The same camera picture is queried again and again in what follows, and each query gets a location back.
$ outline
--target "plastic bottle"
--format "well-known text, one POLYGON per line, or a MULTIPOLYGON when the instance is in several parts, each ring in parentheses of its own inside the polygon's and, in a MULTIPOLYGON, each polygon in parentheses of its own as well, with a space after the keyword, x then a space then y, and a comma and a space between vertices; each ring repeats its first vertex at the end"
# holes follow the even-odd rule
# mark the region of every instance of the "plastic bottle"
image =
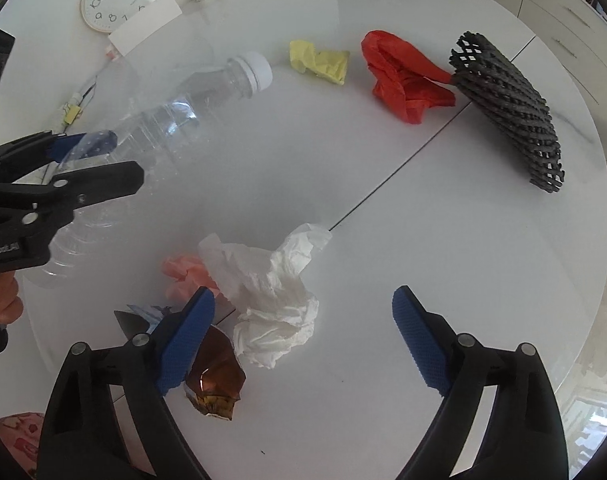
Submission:
MULTIPOLYGON (((60 165, 59 173, 97 163, 135 160, 147 173, 145 187, 175 174, 185 148, 196 142, 194 127, 216 108, 233 100, 251 98, 272 83, 272 69, 266 58, 248 52, 229 59, 216 70, 196 72, 182 82, 171 99, 151 110, 117 124, 117 147, 107 156, 88 158, 96 137, 88 134, 60 165)), ((42 267, 27 269, 24 275, 36 285, 52 288, 70 277, 79 257, 96 247, 107 229, 120 222, 128 209, 128 198, 97 204, 76 211, 75 220, 59 230, 50 244, 51 259, 42 267)))

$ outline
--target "white crumpled paper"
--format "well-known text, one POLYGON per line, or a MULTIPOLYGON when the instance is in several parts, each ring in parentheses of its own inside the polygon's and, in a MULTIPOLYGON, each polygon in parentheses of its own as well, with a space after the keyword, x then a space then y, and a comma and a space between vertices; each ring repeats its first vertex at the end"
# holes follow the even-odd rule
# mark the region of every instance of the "white crumpled paper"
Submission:
POLYGON ((312 336, 319 301, 300 273, 332 234, 304 224, 275 252, 223 244, 215 234, 199 244, 199 257, 222 294, 241 313, 234 349, 260 367, 274 368, 293 346, 312 336))

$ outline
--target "black protective foam net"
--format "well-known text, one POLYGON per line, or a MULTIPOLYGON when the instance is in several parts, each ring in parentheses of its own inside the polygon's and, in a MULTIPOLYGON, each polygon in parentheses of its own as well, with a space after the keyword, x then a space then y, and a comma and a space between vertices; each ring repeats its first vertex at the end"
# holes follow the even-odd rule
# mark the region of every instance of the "black protective foam net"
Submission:
POLYGON ((530 171, 530 182, 547 191, 561 189, 561 147, 550 109, 519 69, 481 34, 466 32, 453 50, 453 84, 504 132, 530 171))

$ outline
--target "drawer handle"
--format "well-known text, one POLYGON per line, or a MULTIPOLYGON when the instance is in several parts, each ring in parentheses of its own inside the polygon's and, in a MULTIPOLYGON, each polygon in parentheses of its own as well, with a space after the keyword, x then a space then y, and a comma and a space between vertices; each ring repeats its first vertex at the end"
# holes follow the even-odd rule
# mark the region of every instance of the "drawer handle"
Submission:
POLYGON ((555 43, 558 43, 559 46, 565 50, 568 54, 570 54, 573 58, 577 59, 577 56, 575 55, 575 53, 573 51, 571 51, 567 46, 565 46, 563 43, 561 43, 561 40, 558 40, 557 38, 552 38, 552 41, 554 41, 555 43))
POLYGON ((575 18, 577 18, 581 23, 583 23, 584 25, 586 25, 587 28, 592 28, 592 27, 590 27, 590 25, 588 25, 588 23, 587 23, 586 20, 584 20, 580 15, 578 15, 574 10, 570 9, 570 7, 563 7, 563 8, 566 9, 575 18))

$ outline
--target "metal screw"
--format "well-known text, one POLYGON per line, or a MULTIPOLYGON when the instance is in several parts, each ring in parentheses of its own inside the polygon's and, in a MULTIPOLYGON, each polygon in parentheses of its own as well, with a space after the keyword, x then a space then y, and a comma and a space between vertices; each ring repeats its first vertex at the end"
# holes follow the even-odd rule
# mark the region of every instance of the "metal screw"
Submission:
POLYGON ((21 219, 21 223, 24 225, 30 225, 37 220, 37 218, 39 218, 39 213, 28 213, 26 216, 24 216, 24 218, 21 219))
POLYGON ((137 334, 133 337, 133 345, 135 346, 146 346, 150 341, 148 334, 137 334))
POLYGON ((72 355, 81 355, 86 351, 87 348, 88 347, 86 346, 85 343, 75 343, 74 345, 72 345, 72 348, 70 349, 70 353, 72 355))
POLYGON ((537 349, 532 346, 530 343, 523 343, 521 346, 521 351, 526 354, 526 355, 530 355, 533 356, 537 353, 537 349))
POLYGON ((473 347, 476 342, 475 338, 473 336, 471 336, 470 334, 461 334, 457 338, 457 340, 461 346, 464 346, 466 348, 473 347))

